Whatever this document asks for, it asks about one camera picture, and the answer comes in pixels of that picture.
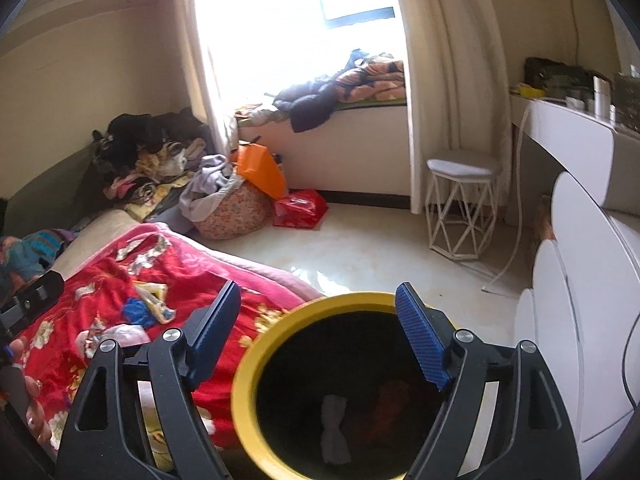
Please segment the person's left hand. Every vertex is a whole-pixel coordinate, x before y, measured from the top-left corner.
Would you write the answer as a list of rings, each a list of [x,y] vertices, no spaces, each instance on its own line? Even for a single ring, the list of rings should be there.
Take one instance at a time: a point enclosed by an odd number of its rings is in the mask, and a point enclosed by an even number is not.
[[[50,444],[52,431],[44,417],[43,408],[37,400],[40,383],[26,376],[21,365],[18,364],[25,348],[23,338],[14,339],[6,347],[11,359],[1,367],[1,395],[11,404],[20,421],[37,442],[46,446]]]

